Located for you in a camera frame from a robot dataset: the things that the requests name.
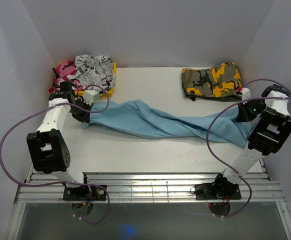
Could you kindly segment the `light blue trousers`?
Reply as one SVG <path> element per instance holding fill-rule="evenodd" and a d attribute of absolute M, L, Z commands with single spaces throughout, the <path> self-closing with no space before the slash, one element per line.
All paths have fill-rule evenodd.
<path fill-rule="evenodd" d="M 88 127 L 100 125 L 148 140 L 199 137 L 245 147 L 251 131 L 249 123 L 236 121 L 237 108 L 227 110 L 220 117 L 216 114 L 202 117 L 175 116 L 151 108 L 141 100 L 97 102 L 93 109 L 97 113 L 90 114 Z"/>

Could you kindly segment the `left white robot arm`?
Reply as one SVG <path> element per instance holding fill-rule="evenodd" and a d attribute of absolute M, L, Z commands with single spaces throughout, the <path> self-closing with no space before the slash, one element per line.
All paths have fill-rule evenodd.
<path fill-rule="evenodd" d="M 80 200 L 91 196 L 92 188 L 86 184 L 83 172 L 71 170 L 71 155 L 62 136 L 62 129 L 68 113 L 76 120 L 86 123 L 89 120 L 93 101 L 99 93 L 93 89 L 85 90 L 75 96 L 75 87 L 71 82 L 62 82 L 60 90 L 50 94 L 48 106 L 51 107 L 36 130 L 26 137 L 34 169 L 38 173 L 53 175 L 66 187 L 65 193 Z"/>

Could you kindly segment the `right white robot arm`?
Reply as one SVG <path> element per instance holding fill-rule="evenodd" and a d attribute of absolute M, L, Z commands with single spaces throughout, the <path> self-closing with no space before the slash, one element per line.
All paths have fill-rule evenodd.
<path fill-rule="evenodd" d="M 273 84 L 261 94 L 262 99 L 241 103 L 236 121 L 250 122 L 255 118 L 247 144 L 231 166 L 219 173 L 211 186 L 218 199 L 230 198 L 239 191 L 242 177 L 265 156 L 277 153 L 291 134 L 291 115 L 288 102 L 291 93 Z"/>

